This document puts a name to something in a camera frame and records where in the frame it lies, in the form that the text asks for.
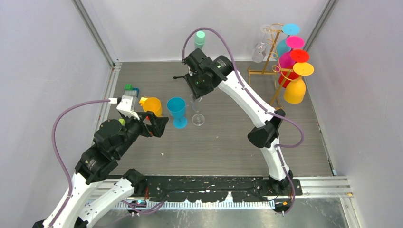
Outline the orange wine glass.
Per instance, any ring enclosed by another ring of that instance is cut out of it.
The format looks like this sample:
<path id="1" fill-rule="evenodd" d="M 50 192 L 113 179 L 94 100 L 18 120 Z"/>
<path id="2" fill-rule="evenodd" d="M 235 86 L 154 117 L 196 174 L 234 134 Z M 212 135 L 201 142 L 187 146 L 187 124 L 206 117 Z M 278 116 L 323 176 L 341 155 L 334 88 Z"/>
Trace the orange wine glass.
<path id="1" fill-rule="evenodd" d="M 302 78 L 313 74 L 314 67 L 308 62 L 295 63 L 292 70 L 298 77 L 289 82 L 283 97 L 290 104 L 299 104 L 303 101 L 306 93 L 306 84 Z"/>
<path id="2" fill-rule="evenodd" d="M 158 117 L 161 117 L 163 115 L 162 103 L 156 97 L 144 98 L 142 108 L 144 111 L 153 112 Z"/>

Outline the blue wine glass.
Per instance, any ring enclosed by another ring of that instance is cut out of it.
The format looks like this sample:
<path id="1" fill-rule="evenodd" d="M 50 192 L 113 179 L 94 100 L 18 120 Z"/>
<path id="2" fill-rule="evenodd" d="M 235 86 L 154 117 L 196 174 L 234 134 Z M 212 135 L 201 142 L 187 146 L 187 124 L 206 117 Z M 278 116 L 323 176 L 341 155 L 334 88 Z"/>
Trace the blue wine glass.
<path id="1" fill-rule="evenodd" d="M 186 101 L 181 97 L 173 97 L 167 102 L 167 109 L 173 117 L 173 126 L 177 129 L 183 129 L 187 126 L 188 120 L 185 116 Z"/>

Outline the clear wine glass front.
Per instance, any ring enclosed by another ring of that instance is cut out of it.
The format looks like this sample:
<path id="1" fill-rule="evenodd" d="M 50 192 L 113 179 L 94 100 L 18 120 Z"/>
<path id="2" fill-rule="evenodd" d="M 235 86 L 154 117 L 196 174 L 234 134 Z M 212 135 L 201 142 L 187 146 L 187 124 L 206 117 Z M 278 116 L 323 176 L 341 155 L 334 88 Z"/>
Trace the clear wine glass front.
<path id="1" fill-rule="evenodd" d="M 201 100 L 201 97 L 194 98 L 193 95 L 190 95 L 190 107 L 195 112 L 192 122 L 196 126 L 202 126 L 205 123 L 205 117 L 201 114 Z"/>

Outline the red wine glass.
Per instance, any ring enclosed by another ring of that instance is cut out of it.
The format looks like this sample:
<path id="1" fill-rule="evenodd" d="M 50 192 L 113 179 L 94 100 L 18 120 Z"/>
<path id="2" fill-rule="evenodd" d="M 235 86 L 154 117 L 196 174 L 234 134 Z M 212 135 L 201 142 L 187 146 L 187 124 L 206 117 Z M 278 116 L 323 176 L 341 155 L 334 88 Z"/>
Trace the red wine glass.
<path id="1" fill-rule="evenodd" d="M 309 59 L 310 59 L 310 55 L 306 51 L 301 50 L 301 49 L 294 49 L 292 51 L 284 53 L 280 57 L 279 63 L 280 63 L 281 68 L 292 69 L 292 67 L 295 63 L 304 63 L 304 62 L 307 62 Z M 282 85 L 282 87 L 286 88 L 289 85 L 290 80 L 284 79 L 284 76 L 287 75 L 286 71 L 281 71 L 281 73 L 283 75 L 280 76 L 278 83 L 282 84 L 282 82 L 285 81 L 284 84 Z"/>

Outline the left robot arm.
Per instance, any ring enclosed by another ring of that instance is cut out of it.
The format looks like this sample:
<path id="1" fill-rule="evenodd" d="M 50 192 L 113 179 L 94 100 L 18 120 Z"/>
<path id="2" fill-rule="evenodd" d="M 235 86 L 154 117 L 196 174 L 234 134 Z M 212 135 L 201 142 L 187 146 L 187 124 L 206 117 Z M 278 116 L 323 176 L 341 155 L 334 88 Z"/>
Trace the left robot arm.
<path id="1" fill-rule="evenodd" d="M 125 124 L 117 119 L 101 124 L 94 134 L 94 144 L 83 152 L 75 166 L 72 187 L 47 219 L 34 223 L 35 228 L 91 228 L 123 199 L 145 193 L 145 176 L 136 169 L 129 169 L 116 185 L 87 204 L 93 192 L 118 166 L 118 161 L 138 137 L 160 138 L 163 135 L 168 117 L 157 117 L 150 111 L 138 115 L 135 118 L 122 114 Z"/>

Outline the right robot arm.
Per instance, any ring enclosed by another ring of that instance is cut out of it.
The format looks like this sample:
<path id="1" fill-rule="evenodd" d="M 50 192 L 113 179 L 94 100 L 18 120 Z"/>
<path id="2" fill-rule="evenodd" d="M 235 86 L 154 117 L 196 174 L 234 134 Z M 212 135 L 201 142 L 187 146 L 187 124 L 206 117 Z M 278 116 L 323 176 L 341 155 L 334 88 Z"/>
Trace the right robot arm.
<path id="1" fill-rule="evenodd" d="M 278 129 L 285 112 L 264 102 L 240 75 L 236 64 L 226 56 L 220 55 L 212 60 L 197 48 L 182 62 L 189 69 L 184 79 L 194 99 L 203 97 L 217 88 L 226 93 L 248 115 L 254 128 L 247 138 L 263 154 L 273 192 L 278 195 L 285 194 L 290 189 L 292 178 L 279 145 Z"/>

